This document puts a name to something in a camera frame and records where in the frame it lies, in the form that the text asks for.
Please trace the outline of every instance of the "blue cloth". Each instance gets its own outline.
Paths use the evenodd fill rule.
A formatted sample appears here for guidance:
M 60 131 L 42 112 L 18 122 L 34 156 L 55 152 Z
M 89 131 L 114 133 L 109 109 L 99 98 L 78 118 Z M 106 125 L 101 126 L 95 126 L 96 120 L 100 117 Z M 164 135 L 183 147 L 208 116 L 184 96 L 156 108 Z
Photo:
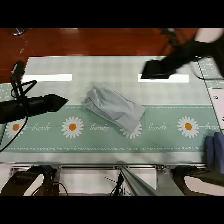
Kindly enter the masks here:
M 132 133 L 137 127 L 145 108 L 118 93 L 94 86 L 88 93 L 83 105 L 99 116 Z
M 207 165 L 209 169 L 215 169 L 224 174 L 224 135 L 215 132 L 214 137 L 205 138 Z

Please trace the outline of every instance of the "crumpled cloth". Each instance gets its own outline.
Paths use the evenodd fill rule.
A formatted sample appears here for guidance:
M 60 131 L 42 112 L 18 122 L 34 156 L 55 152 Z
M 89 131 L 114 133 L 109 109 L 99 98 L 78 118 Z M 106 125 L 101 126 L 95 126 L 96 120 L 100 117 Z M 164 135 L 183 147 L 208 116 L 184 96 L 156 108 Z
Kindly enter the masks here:
M 110 89 L 99 86 L 94 86 L 82 103 L 87 109 L 130 133 L 135 130 L 145 112 L 142 105 L 127 100 Z
M 208 168 L 224 174 L 224 135 L 215 132 L 214 137 L 207 136 L 205 149 Z

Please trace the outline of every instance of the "daisy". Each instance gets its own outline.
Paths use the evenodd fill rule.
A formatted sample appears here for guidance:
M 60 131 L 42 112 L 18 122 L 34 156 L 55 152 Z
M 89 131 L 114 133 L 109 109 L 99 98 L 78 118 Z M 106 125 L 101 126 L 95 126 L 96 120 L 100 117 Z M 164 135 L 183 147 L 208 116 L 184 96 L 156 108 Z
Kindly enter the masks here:
M 20 130 L 20 128 L 23 126 L 25 120 L 18 120 L 18 121 L 13 121 L 7 124 L 7 127 L 5 129 L 6 135 L 8 138 L 13 138 Z M 18 136 L 23 134 L 23 131 L 26 129 L 26 126 L 23 128 L 23 130 L 19 133 Z
M 123 131 L 123 135 L 126 136 L 126 138 L 135 138 L 136 136 L 139 136 L 141 134 L 141 130 L 142 130 L 142 125 L 141 123 L 139 122 L 137 127 L 135 128 L 135 130 L 130 133 L 129 131 L 125 130 L 125 129 L 120 129 L 120 131 Z
M 179 131 L 182 131 L 182 135 L 184 135 L 185 137 L 194 138 L 199 133 L 198 132 L 199 127 L 194 118 L 186 116 L 182 117 L 178 121 L 177 127 Z
M 83 127 L 84 124 L 81 119 L 78 117 L 69 117 L 65 122 L 63 122 L 61 131 L 64 132 L 63 135 L 66 135 L 66 138 L 71 139 L 81 135 Z

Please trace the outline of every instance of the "red-brown floor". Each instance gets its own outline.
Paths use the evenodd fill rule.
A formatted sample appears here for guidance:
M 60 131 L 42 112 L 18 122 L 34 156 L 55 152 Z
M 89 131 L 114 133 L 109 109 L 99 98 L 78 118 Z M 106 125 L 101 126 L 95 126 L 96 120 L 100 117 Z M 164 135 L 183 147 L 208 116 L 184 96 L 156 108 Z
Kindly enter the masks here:
M 197 28 L 179 30 L 189 39 Z M 166 41 L 157 28 L 29 28 L 21 36 L 13 36 L 10 28 L 0 28 L 0 83 L 9 82 L 16 61 L 26 62 L 31 56 L 154 56 Z

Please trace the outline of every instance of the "daisy's yellow center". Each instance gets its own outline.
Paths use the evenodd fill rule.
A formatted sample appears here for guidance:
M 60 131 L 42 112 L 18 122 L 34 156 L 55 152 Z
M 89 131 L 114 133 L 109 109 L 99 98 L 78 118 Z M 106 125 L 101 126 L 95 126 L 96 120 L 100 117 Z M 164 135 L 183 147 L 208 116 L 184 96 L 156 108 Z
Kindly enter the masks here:
M 192 125 L 191 125 L 190 123 L 186 123 L 186 124 L 185 124 L 185 128 L 186 128 L 187 130 L 191 130 L 191 129 L 192 129 Z
M 70 125 L 69 125 L 69 129 L 70 129 L 71 131 L 74 131 L 74 130 L 76 129 L 76 124 L 70 124 Z
M 19 124 L 14 124 L 14 125 L 12 126 L 12 130 L 13 130 L 13 131 L 18 131 L 18 130 L 19 130 Z

